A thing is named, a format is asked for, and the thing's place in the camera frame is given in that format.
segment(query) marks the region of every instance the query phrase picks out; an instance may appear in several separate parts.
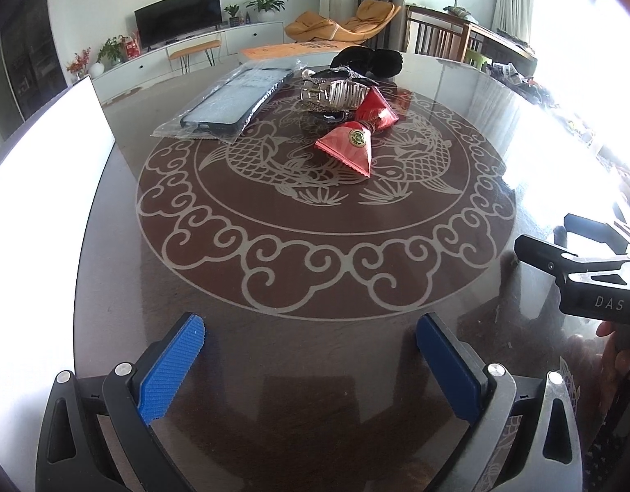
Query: hand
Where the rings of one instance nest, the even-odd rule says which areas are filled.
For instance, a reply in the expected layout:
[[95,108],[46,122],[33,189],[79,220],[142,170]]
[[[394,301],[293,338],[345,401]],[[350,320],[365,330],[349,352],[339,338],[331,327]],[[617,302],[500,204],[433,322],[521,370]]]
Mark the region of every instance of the hand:
[[630,350],[616,353],[616,335],[614,330],[615,326],[612,322],[602,322],[595,331],[598,337],[609,336],[603,351],[602,371],[598,382],[600,386],[600,412],[603,414],[606,414],[606,411],[611,407],[611,402],[618,389],[619,380],[626,376],[630,369]]

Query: potted plant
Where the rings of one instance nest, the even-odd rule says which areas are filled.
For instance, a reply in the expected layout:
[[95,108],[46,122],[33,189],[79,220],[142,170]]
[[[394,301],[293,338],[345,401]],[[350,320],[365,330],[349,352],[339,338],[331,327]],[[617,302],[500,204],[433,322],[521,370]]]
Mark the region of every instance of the potted plant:
[[249,0],[247,7],[256,7],[258,20],[269,22],[274,20],[276,12],[285,9],[285,2],[288,0]]
[[73,80],[78,81],[84,76],[84,70],[87,68],[89,62],[89,54],[92,48],[87,48],[79,54],[76,54],[73,61],[66,66],[67,72],[73,75]]
[[240,25],[240,17],[237,16],[237,12],[240,10],[239,5],[228,5],[224,7],[224,11],[226,11],[231,18],[228,19],[228,25],[231,27],[235,27]]
[[103,44],[103,47],[101,47],[98,52],[98,58],[96,61],[101,63],[102,59],[109,59],[110,68],[112,68],[116,67],[123,61],[122,57],[121,40],[118,37],[113,36],[112,38],[107,39],[107,41]]

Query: silver screw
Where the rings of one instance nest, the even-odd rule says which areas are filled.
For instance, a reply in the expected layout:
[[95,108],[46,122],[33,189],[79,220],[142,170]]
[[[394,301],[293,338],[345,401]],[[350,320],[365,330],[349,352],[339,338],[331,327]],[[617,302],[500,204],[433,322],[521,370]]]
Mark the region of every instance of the silver screw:
[[502,377],[506,372],[506,369],[501,364],[493,363],[488,365],[488,373],[493,377]]
[[563,384],[563,377],[559,372],[550,372],[547,374],[547,378],[550,380],[550,383]]
[[55,378],[55,381],[58,383],[66,383],[71,378],[71,373],[67,370],[61,371],[58,376]]
[[132,366],[130,363],[117,364],[117,367],[114,369],[114,373],[121,376],[128,375],[130,372],[132,372]]

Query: tv stand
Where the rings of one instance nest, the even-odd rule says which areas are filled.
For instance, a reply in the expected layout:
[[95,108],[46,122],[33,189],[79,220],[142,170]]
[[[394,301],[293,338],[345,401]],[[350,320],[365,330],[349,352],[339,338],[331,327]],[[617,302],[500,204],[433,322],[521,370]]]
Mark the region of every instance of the tv stand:
[[[219,40],[221,47],[214,49],[215,61],[237,54],[244,48],[257,48],[271,44],[283,44],[283,22],[259,22],[241,24],[236,27],[221,27],[208,32],[195,33],[192,37],[149,50],[146,53],[126,61],[93,79],[94,89],[101,104],[121,94],[182,75],[178,59],[169,60],[169,56],[204,42]],[[210,66],[204,53],[194,54],[189,63],[192,72]]]

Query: flat screen tv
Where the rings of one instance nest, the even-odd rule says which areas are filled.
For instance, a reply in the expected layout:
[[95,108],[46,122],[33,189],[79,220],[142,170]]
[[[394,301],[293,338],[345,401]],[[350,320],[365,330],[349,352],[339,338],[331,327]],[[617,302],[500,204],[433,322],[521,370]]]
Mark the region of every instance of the flat screen tv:
[[162,0],[135,11],[142,47],[222,23],[219,0]]

